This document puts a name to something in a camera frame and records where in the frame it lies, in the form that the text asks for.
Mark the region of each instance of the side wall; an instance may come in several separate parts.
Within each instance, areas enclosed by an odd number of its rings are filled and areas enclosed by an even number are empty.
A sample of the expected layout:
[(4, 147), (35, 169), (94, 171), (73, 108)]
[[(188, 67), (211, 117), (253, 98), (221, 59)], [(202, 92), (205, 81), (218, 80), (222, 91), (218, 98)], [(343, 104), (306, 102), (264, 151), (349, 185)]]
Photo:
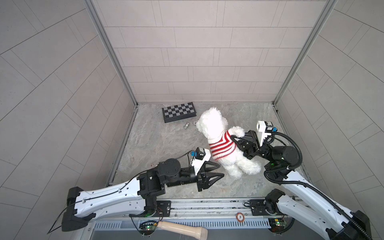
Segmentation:
[(315, 186), (384, 238), (384, 2), (339, 0), (277, 108)]
[(105, 186), (133, 108), (81, 0), (0, 1), (0, 238), (69, 239), (46, 233)]
[(138, 102), (271, 102), (325, 1), (93, 3)]

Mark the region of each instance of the red and white striped sweater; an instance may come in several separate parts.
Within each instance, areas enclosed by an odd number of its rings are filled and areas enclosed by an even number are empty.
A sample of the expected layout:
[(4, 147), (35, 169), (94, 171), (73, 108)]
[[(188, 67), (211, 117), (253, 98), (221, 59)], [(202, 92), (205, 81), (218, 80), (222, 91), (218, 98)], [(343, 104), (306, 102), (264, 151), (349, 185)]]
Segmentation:
[(236, 149), (236, 144), (230, 137), (231, 135), (229, 134), (229, 131), (224, 131), (220, 138), (208, 140), (213, 159), (217, 160), (233, 153)]

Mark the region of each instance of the folding chess box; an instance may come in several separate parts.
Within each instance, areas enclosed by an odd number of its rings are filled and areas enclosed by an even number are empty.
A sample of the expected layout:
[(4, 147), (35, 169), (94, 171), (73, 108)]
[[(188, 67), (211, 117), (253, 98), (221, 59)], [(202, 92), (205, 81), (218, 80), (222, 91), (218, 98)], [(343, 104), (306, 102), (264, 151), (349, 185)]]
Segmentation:
[(164, 122), (172, 122), (196, 116), (196, 110), (193, 103), (182, 103), (179, 105), (162, 108), (162, 110)]

